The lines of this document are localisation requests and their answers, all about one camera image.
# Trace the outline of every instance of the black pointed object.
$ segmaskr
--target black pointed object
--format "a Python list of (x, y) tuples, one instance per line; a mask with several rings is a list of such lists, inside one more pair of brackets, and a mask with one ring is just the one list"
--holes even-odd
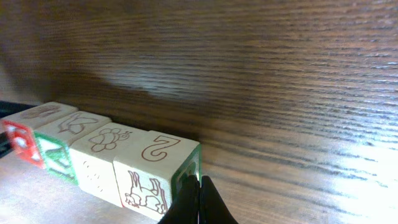
[(199, 189), (198, 179), (190, 175), (158, 224), (198, 224)]
[(201, 178), (199, 224), (238, 224), (210, 177)]

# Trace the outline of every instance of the wooden table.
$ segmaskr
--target wooden table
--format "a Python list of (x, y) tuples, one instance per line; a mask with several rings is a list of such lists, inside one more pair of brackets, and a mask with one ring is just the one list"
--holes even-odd
[[(397, 1), (107, 3), (2, 2), (2, 100), (202, 142), (239, 223), (397, 222)], [(13, 155), (0, 181), (8, 219), (154, 223)]]

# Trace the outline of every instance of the block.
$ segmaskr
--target block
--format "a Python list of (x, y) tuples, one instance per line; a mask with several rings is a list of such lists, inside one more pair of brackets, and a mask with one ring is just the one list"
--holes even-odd
[(76, 107), (50, 102), (6, 116), (2, 119), (2, 125), (16, 154), (44, 169), (44, 161), (34, 141), (33, 130), (76, 111)]
[(113, 159), (122, 151), (128, 153), (133, 150), (131, 146), (146, 134), (147, 131), (108, 123), (74, 142), (69, 153), (79, 187), (122, 207)]
[(149, 131), (113, 161), (123, 206), (160, 220), (184, 178), (200, 179), (200, 158), (199, 142)]
[(36, 129), (35, 141), (47, 171), (77, 185), (69, 147), (110, 122), (107, 117), (78, 111)]

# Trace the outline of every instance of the wood grain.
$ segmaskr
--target wood grain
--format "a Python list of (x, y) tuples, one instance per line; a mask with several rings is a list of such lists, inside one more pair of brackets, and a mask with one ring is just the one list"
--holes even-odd
[(4, 100), (202, 142), (239, 223), (397, 220), (397, 1), (1, 4)]

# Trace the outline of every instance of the wooden block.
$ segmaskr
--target wooden block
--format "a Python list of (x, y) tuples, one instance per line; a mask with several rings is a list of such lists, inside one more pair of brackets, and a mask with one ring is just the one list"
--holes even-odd
[(6, 116), (2, 119), (2, 125), (16, 154), (44, 169), (44, 161), (34, 141), (33, 130), (76, 111), (76, 107), (50, 102)]
[(78, 111), (38, 128), (35, 141), (47, 171), (77, 185), (69, 146), (109, 122), (107, 117)]
[(121, 151), (113, 165), (125, 207), (160, 220), (170, 208), (183, 178), (200, 179), (200, 143), (149, 131), (130, 151)]
[(136, 128), (108, 123), (77, 140), (70, 146), (70, 157), (79, 187), (94, 196), (122, 207), (113, 159), (121, 151), (127, 153), (135, 142), (147, 134)]

